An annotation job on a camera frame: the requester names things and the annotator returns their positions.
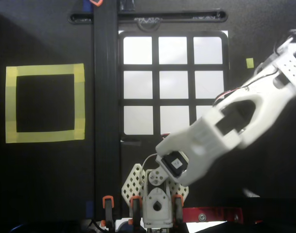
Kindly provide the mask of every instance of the metal bolt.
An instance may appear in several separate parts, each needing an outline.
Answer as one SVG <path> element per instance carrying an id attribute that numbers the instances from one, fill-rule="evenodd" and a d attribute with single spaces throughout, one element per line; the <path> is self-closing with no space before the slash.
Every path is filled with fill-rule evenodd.
<path id="1" fill-rule="evenodd" d="M 205 222 L 205 221 L 206 221 L 206 215 L 205 215 L 205 214 L 200 214 L 200 215 L 198 216 L 198 220 L 199 220 L 200 222 Z"/>

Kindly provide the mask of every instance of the small yellow square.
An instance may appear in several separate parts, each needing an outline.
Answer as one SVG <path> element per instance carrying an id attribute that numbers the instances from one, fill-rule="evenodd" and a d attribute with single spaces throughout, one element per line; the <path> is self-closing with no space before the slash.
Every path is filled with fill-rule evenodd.
<path id="1" fill-rule="evenodd" d="M 254 59 L 253 58 L 246 58 L 247 69 L 254 68 Z"/>

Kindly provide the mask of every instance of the white cable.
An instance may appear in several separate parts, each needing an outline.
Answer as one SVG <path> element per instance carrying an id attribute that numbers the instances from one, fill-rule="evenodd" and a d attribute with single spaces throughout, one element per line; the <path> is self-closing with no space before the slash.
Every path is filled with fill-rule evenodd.
<path id="1" fill-rule="evenodd" d="M 152 156 L 155 156 L 155 155 L 157 155 L 157 154 L 150 154 L 150 155 L 144 160 L 144 162 L 143 162 L 143 164 L 142 164 L 142 168 L 141 168 L 141 172 L 140 172 L 140 179 L 141 179 L 141 182 L 142 182 L 142 183 L 144 183 L 144 180 L 143 180 L 143 178 L 142 178 L 143 166 L 144 166 L 144 164 L 146 163 L 146 161 L 147 161 L 149 158 L 151 158 Z"/>
<path id="2" fill-rule="evenodd" d="M 257 66 L 257 68 L 254 71 L 254 76 L 256 76 L 259 73 L 259 70 L 262 68 L 263 62 L 259 64 L 259 66 Z"/>

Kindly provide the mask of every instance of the yellow tape square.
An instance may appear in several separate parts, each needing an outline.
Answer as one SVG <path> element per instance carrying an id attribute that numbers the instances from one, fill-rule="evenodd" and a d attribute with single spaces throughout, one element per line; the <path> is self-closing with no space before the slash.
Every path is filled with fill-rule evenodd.
<path id="1" fill-rule="evenodd" d="M 18 133 L 16 122 L 16 85 L 19 76 L 74 75 L 74 129 L 55 132 Z M 85 138 L 85 76 L 84 64 L 22 66 L 6 68 L 5 84 L 5 135 L 6 143 L 38 143 L 83 140 Z"/>
<path id="2" fill-rule="evenodd" d="M 253 58 L 246 58 L 247 69 L 254 68 L 254 59 Z"/>

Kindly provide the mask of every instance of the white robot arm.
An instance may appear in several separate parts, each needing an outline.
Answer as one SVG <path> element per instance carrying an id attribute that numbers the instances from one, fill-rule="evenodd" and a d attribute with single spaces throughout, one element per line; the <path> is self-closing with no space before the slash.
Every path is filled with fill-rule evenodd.
<path id="1" fill-rule="evenodd" d="M 294 38 L 293 33 L 264 62 L 261 72 L 241 87 L 220 94 L 217 99 L 231 93 L 190 127 L 171 133 L 157 145 L 159 167 L 147 171 L 144 183 L 145 227 L 173 225 L 166 179 L 183 186 L 192 184 L 206 174 L 217 158 L 236 147 L 246 148 L 274 124 L 296 96 Z M 158 209 L 153 208 L 156 202 L 160 204 Z"/>

